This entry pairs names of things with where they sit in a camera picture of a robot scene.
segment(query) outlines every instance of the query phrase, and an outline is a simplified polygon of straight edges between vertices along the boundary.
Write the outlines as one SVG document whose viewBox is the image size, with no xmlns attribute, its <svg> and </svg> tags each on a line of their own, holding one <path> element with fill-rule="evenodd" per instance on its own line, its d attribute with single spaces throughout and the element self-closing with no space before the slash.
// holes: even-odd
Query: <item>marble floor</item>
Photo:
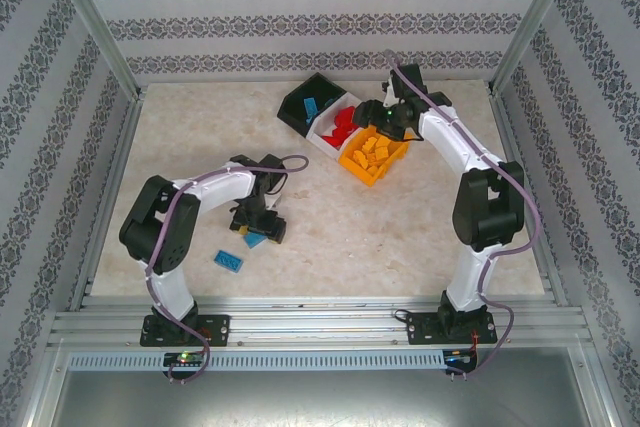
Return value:
<svg viewBox="0 0 640 427">
<path fill-rule="evenodd" d="M 379 82 L 338 82 L 360 99 L 383 99 Z M 237 154 L 259 160 L 302 153 L 278 211 L 287 221 L 281 245 L 250 250 L 228 229 L 222 206 L 198 220 L 184 262 L 194 295 L 410 296 L 437 295 L 453 275 L 460 243 L 451 225 L 458 188 L 428 143 L 373 187 L 365 186 L 276 118 L 282 98 L 298 82 L 153 84 L 149 87 L 109 226 L 91 295 L 147 295 L 142 271 L 118 242 L 118 230 L 146 179 L 193 177 Z M 481 81 L 429 82 L 449 96 L 460 118 L 490 150 L 503 156 Z M 513 245 L 526 242 L 524 232 Z M 213 262 L 219 249 L 244 260 L 239 273 Z M 531 251 L 501 259 L 493 294 L 541 294 Z"/>
</svg>

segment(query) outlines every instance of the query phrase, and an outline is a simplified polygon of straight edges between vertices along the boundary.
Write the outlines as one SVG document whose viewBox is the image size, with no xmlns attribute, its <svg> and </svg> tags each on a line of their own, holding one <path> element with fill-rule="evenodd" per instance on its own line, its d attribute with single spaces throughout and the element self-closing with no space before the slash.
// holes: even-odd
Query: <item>patterned wallpaper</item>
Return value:
<svg viewBox="0 0 640 427">
<path fill-rule="evenodd" d="M 141 85 L 384 75 L 489 80 L 532 0 L 95 0 Z"/>
<path fill-rule="evenodd" d="M 502 98 L 570 301 L 640 424 L 639 0 L 554 0 Z"/>
<path fill-rule="evenodd" d="M 0 0 L 0 426 L 88 247 L 128 99 L 70 0 Z"/>
</svg>

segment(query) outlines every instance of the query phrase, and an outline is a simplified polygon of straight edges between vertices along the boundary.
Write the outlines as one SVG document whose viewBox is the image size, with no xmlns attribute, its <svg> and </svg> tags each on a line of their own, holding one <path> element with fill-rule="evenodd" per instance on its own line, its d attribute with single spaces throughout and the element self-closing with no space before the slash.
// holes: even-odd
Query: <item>yellow block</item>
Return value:
<svg viewBox="0 0 640 427">
<path fill-rule="evenodd" d="M 384 135 L 381 135 L 378 141 L 376 142 L 376 150 L 379 149 L 380 147 L 388 147 L 390 143 L 391 143 L 391 139 L 389 139 L 389 137 L 385 137 Z"/>
<path fill-rule="evenodd" d="M 389 149 L 386 147 L 376 148 L 376 160 L 385 160 L 389 158 Z"/>
<path fill-rule="evenodd" d="M 373 150 L 373 147 L 376 145 L 376 138 L 375 137 L 369 137 L 367 139 L 367 141 L 364 143 L 364 145 L 362 146 L 362 151 L 365 154 L 370 153 Z"/>
<path fill-rule="evenodd" d="M 353 160 L 358 162 L 363 169 L 367 170 L 367 167 L 369 166 L 369 162 L 367 162 L 367 158 L 362 153 L 362 151 L 356 150 L 353 153 Z"/>
</svg>

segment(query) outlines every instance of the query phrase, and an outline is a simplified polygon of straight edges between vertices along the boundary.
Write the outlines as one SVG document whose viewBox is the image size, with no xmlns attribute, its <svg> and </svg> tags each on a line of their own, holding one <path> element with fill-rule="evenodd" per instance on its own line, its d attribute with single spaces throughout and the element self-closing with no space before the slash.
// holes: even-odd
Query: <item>purple cable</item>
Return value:
<svg viewBox="0 0 640 427">
<path fill-rule="evenodd" d="M 496 164 L 495 162 L 490 160 L 485 155 L 485 153 L 482 151 L 482 149 L 480 149 L 480 147 L 478 147 L 478 145 L 471 139 L 471 137 L 469 137 L 469 134 L 467 134 L 467 132 L 462 128 L 462 126 L 458 123 L 458 121 L 456 119 L 452 118 L 449 114 L 447 114 L 443 109 L 440 108 L 440 106 L 436 105 L 435 102 L 433 102 L 429 97 L 426 96 L 426 94 L 424 94 L 420 89 L 418 89 L 418 87 L 413 85 L 413 83 L 409 79 L 407 79 L 407 77 L 398 68 L 399 62 L 398 62 L 398 58 L 397 58 L 396 54 L 392 50 L 387 49 L 387 50 L 384 51 L 384 55 L 385 55 L 387 61 L 389 62 L 389 65 L 393 69 L 393 71 L 407 85 L 407 87 L 409 87 L 411 90 L 413 90 L 422 100 L 424 100 L 429 105 L 429 107 L 431 107 L 438 114 L 440 114 L 440 116 L 444 120 L 449 122 L 453 126 L 453 128 L 456 129 L 456 131 L 460 134 L 460 136 L 465 140 L 467 145 L 469 145 L 469 147 L 471 147 L 471 149 L 474 151 L 474 153 L 478 157 L 481 157 L 487 163 L 487 165 L 489 167 L 491 167 L 493 170 L 495 170 L 498 173 L 498 175 L 502 176 L 507 182 L 509 182 L 518 191 L 518 193 L 522 196 L 524 201 L 527 203 L 527 206 L 529 207 L 529 210 L 533 214 L 535 228 L 534 228 L 533 235 L 531 236 L 531 239 L 529 240 L 529 242 L 527 242 L 523 246 L 517 247 L 515 249 L 504 250 L 504 251 L 500 251 L 500 252 L 494 252 L 493 254 L 491 254 L 487 258 L 487 261 L 485 262 L 484 266 L 482 267 L 482 272 L 480 273 L 480 278 L 478 279 L 478 287 L 477 287 L 478 297 L 480 297 L 480 299 L 487 305 L 490 305 L 492 307 L 496 307 L 496 308 L 499 308 L 499 309 L 504 309 L 507 312 L 509 312 L 509 322 L 507 324 L 506 329 L 504 330 L 504 333 L 502 334 L 502 336 L 498 340 L 498 343 L 493 348 L 491 353 L 469 375 L 475 374 L 475 373 L 478 372 L 478 370 L 480 370 L 481 367 L 484 367 L 486 364 L 488 364 L 496 356 L 496 354 L 498 353 L 498 350 L 500 349 L 500 347 L 502 347 L 502 344 L 504 344 L 505 340 L 507 340 L 507 336 L 509 335 L 509 333 L 511 332 L 511 329 L 513 328 L 513 322 L 514 322 L 514 319 L 515 319 L 515 313 L 513 312 L 513 309 L 511 307 L 509 307 L 508 305 L 505 305 L 505 304 L 503 304 L 501 302 L 496 302 L 494 300 L 489 300 L 489 299 L 487 299 L 485 297 L 485 295 L 483 293 L 483 290 L 484 290 L 484 279 L 487 277 L 487 273 L 489 272 L 489 267 L 491 266 L 491 261 L 493 259 L 496 259 L 498 257 L 502 257 L 504 255 L 519 254 L 519 253 L 524 252 L 525 250 L 530 249 L 531 247 L 533 247 L 533 244 L 536 242 L 536 240 L 538 240 L 538 236 L 540 235 L 540 229 L 541 229 L 540 214 L 538 212 L 538 209 L 536 208 L 536 204 L 533 202 L 533 199 L 527 193 L 527 191 L 524 189 L 524 187 L 522 187 L 513 177 L 511 177 L 502 168 L 500 168 L 500 166 L 498 164 Z"/>
<path fill-rule="evenodd" d="M 186 379 L 182 379 L 180 381 L 182 385 L 186 384 L 187 382 L 191 382 L 192 380 L 195 380 L 200 375 L 202 375 L 202 373 L 205 371 L 205 369 L 209 365 L 209 360 L 211 358 L 211 347 L 209 346 L 209 342 L 203 335 L 201 335 L 199 332 L 195 331 L 188 325 L 185 325 L 182 322 L 180 322 L 180 320 L 175 318 L 171 314 L 171 312 L 169 312 L 164 307 L 164 305 L 162 305 L 162 302 L 160 302 L 160 299 L 158 298 L 155 290 L 153 289 L 153 284 L 151 283 L 151 274 L 153 274 L 153 266 L 158 260 L 158 256 L 160 255 L 160 251 L 162 250 L 164 239 L 167 236 L 167 229 L 169 228 L 171 217 L 173 216 L 173 212 L 176 208 L 176 205 L 178 204 L 178 200 L 180 199 L 180 197 L 182 197 L 182 194 L 184 194 L 187 189 L 194 186 L 196 183 L 202 182 L 203 180 L 206 180 L 210 177 L 214 177 L 216 175 L 231 174 L 234 172 L 270 172 L 270 173 L 293 174 L 295 172 L 300 172 L 306 169 L 307 166 L 309 165 L 309 159 L 304 155 L 299 155 L 299 154 L 288 155 L 286 157 L 283 157 L 281 160 L 284 162 L 285 160 L 291 160 L 291 159 L 300 159 L 304 162 L 304 164 L 301 167 L 296 167 L 294 169 L 274 169 L 270 167 L 239 166 L 239 167 L 229 167 L 229 168 L 214 170 L 212 172 L 207 172 L 206 174 L 202 174 L 196 177 L 195 179 L 191 180 L 190 182 L 187 182 L 178 190 L 178 192 L 176 192 L 176 194 L 173 196 L 173 199 L 171 199 L 171 203 L 169 204 L 169 208 L 167 209 L 167 213 L 165 214 L 165 217 L 164 217 L 162 228 L 160 229 L 160 234 L 158 235 L 158 240 L 156 241 L 156 245 L 153 248 L 153 253 L 151 254 L 151 258 L 149 259 L 149 264 L 145 269 L 145 277 L 146 277 L 147 290 L 149 291 L 149 295 L 151 296 L 151 299 L 153 300 L 153 303 L 155 304 L 156 309 L 160 311 L 162 315 L 164 315 L 167 319 L 169 319 L 171 322 L 173 322 L 178 327 L 180 327 L 182 330 L 184 330 L 185 332 L 188 332 L 189 334 L 196 337 L 200 342 L 202 342 L 203 352 L 205 354 L 205 361 L 200 366 L 200 369 L 194 372 L 193 375 L 189 376 Z M 175 380 L 171 376 L 173 367 L 174 365 L 171 365 L 169 367 L 169 372 L 167 373 L 170 382 L 173 382 Z"/>
</svg>

